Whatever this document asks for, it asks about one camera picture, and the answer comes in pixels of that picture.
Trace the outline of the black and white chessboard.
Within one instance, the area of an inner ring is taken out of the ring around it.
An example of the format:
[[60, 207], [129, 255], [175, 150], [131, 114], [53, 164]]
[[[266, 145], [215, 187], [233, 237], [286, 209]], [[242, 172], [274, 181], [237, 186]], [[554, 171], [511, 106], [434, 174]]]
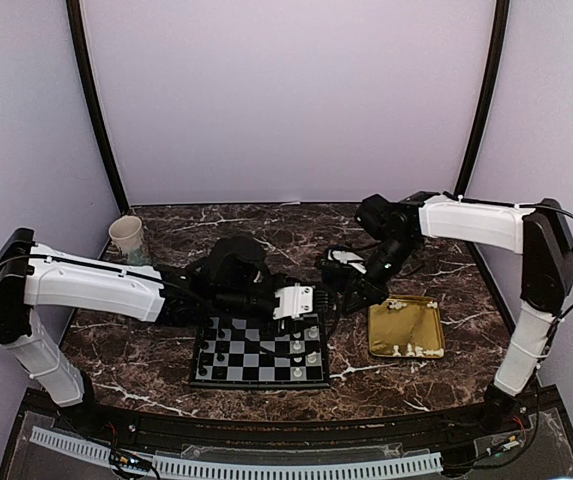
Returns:
[[[330, 386], [328, 347], [323, 323], [311, 315], [312, 322], [295, 332], [273, 330], [257, 321], [234, 319], [220, 323], [218, 318], [198, 329], [189, 385], [198, 388], [233, 390], [304, 390]], [[318, 337], [310, 338], [307, 330], [318, 328]], [[299, 340], [302, 349], [295, 351]], [[317, 361], [307, 356], [317, 353]], [[293, 357], [301, 356], [295, 363]], [[295, 367], [302, 376], [295, 378]]]

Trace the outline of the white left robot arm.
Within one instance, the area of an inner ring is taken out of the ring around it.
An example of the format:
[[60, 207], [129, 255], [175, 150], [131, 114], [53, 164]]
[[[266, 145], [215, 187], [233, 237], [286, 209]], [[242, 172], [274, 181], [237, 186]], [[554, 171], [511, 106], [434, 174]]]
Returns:
[[337, 311], [325, 287], [273, 273], [252, 238], [218, 240], [184, 268], [90, 260], [16, 230], [0, 250], [0, 345], [86, 436], [107, 427], [90, 378], [64, 356], [40, 306], [112, 313], [148, 324], [193, 326], [191, 381], [213, 388], [323, 388], [324, 324]]

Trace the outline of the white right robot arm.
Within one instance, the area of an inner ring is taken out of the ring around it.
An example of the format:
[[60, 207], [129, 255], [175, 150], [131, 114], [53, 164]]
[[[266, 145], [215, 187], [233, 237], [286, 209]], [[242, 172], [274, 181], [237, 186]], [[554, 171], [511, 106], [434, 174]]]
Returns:
[[490, 388], [503, 395], [476, 413], [483, 432], [500, 432], [515, 416], [507, 396], [520, 394], [546, 358], [573, 287], [573, 237], [559, 203], [506, 204], [425, 191], [391, 202], [375, 194], [362, 201], [355, 220], [378, 245], [345, 287], [347, 314], [383, 303], [388, 282], [425, 238], [472, 242], [521, 257], [521, 310]]

